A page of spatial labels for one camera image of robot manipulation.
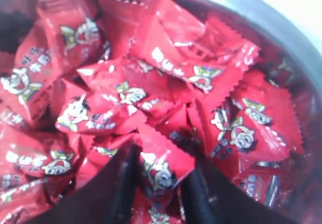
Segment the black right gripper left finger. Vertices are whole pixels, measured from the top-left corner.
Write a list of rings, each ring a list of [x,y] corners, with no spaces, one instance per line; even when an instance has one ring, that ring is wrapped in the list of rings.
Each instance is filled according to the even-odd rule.
[[[123,145],[85,186],[28,223],[129,223],[140,151]]]

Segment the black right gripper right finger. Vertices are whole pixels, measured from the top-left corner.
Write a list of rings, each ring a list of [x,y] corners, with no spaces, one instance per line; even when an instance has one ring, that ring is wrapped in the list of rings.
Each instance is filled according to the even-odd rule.
[[[248,197],[204,156],[181,191],[186,223],[296,223]]]

